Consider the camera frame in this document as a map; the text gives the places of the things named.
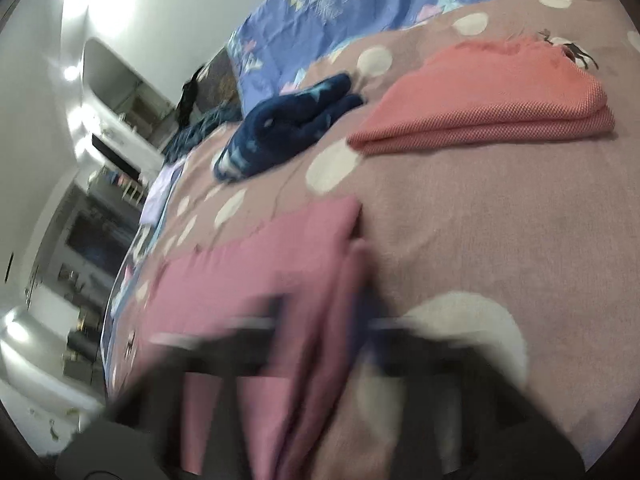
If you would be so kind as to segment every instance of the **patterned blue blanket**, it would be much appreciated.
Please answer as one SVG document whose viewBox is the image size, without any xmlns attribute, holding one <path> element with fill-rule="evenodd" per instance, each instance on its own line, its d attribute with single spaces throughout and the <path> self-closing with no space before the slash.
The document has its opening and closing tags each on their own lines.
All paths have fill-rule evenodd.
<svg viewBox="0 0 640 480">
<path fill-rule="evenodd" d="M 382 30 L 411 27 L 485 0 L 266 0 L 235 31 L 227 50 L 246 115 L 296 89 L 315 60 Z"/>
</svg>

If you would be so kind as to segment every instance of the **pink bedspread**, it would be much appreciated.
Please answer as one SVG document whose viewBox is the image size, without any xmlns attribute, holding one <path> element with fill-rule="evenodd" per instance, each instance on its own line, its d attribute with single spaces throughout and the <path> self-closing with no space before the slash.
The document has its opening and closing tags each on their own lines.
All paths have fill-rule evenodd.
<svg viewBox="0 0 640 480">
<path fill-rule="evenodd" d="M 596 70 L 587 59 L 616 118 L 613 135 L 372 157 L 348 147 L 346 138 L 391 85 L 437 51 L 473 34 L 504 40 L 545 29 L 554 43 L 572 41 L 598 63 Z M 313 65 L 303 83 L 345 70 L 369 104 L 288 164 L 219 186 L 210 164 L 232 127 L 192 153 L 118 320 L 111 394 L 145 366 L 139 352 L 125 349 L 132 333 L 167 315 L 149 294 L 168 262 L 195 261 L 198 251 L 245 238 L 320 197 L 355 195 L 374 279 L 394 313 L 491 348 L 593 463 L 640 397 L 640 35 L 631 20 L 617 0 L 494 0 L 357 40 Z M 185 293 L 186 272 L 183 280 Z M 191 316 L 202 330 L 204 311 L 175 308 L 175 326 L 158 330 L 191 327 Z M 207 315 L 217 319 L 213 309 Z M 401 390 L 375 367 L 354 371 L 309 456 L 309 476 L 385 479 L 400 402 Z"/>
</svg>

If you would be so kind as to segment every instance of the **folded towel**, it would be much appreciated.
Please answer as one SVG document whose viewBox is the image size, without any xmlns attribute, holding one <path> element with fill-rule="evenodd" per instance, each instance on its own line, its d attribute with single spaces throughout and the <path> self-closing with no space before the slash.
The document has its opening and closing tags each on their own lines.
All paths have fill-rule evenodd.
<svg viewBox="0 0 640 480">
<path fill-rule="evenodd" d="M 464 41 L 401 77 L 348 138 L 366 155 L 611 132 L 601 83 L 560 46 Z"/>
<path fill-rule="evenodd" d="M 241 381 L 244 430 L 256 480 L 296 480 L 318 443 L 353 361 L 354 304 L 369 272 L 369 247 L 353 238 L 353 196 L 313 202 L 247 238 L 166 263 L 136 328 L 128 380 L 161 356 L 157 334 L 216 336 L 285 294 L 267 377 Z M 182 467 L 200 473 L 216 378 L 187 376 Z"/>
<path fill-rule="evenodd" d="M 235 182 L 283 164 L 303 152 L 345 113 L 362 104 L 348 94 L 346 73 L 306 90 L 266 99 L 251 110 L 214 163 L 221 182 Z"/>
</svg>

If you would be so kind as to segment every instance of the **bedspread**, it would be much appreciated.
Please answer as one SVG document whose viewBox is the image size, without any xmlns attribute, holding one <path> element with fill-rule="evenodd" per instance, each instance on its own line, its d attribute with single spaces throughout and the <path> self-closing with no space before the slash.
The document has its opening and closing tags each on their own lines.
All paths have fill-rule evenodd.
<svg viewBox="0 0 640 480">
<path fill-rule="evenodd" d="M 586 54 L 576 63 L 602 82 L 613 135 L 370 157 L 349 149 L 346 138 L 389 87 L 435 52 L 469 37 L 545 29 L 552 43 Z M 474 4 L 355 41 L 311 66 L 303 86 L 344 71 L 367 104 L 287 164 L 238 184 L 214 182 L 210 164 L 231 126 L 191 153 L 114 328 L 110 393 L 143 367 L 139 341 L 129 352 L 127 341 L 154 315 L 148 298 L 167 260 L 246 237 L 319 197 L 352 194 L 362 204 L 358 235 L 372 247 L 375 282 L 393 313 L 425 333 L 480 344 L 593 464 L 640 397 L 640 35 L 626 12 L 617 0 Z M 310 478 L 386 478 L 400 405 L 393 380 L 359 366 Z"/>
<path fill-rule="evenodd" d="M 242 111 L 294 89 L 316 59 L 382 30 L 485 0 L 266 0 L 227 45 Z"/>
</svg>

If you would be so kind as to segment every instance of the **navy blue cloth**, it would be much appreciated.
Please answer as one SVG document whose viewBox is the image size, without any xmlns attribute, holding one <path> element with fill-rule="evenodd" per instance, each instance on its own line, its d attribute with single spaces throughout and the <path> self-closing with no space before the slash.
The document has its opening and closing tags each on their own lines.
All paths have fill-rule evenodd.
<svg viewBox="0 0 640 480">
<path fill-rule="evenodd" d="M 293 94 L 266 99 L 244 118 L 214 164 L 221 182 L 236 182 L 287 162 L 322 138 L 345 113 L 360 106 L 342 73 Z"/>
<path fill-rule="evenodd" d="M 220 124 L 233 123 L 242 120 L 242 112 L 238 105 L 221 105 L 207 111 L 195 124 L 188 126 L 174 135 L 174 138 L 164 147 L 165 164 L 173 164 L 182 156 L 187 155 L 199 145 Z"/>
</svg>

